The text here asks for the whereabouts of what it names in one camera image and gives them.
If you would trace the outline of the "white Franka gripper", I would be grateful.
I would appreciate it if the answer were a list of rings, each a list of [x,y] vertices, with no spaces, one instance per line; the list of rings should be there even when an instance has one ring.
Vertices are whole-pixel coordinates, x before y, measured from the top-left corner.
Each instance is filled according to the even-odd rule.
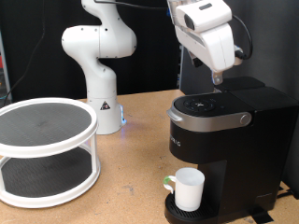
[[[230,25],[224,23],[199,34],[177,26],[175,30],[178,41],[195,57],[192,64],[199,67],[204,63],[214,71],[213,84],[220,85],[223,82],[222,71],[235,63],[235,45]]]

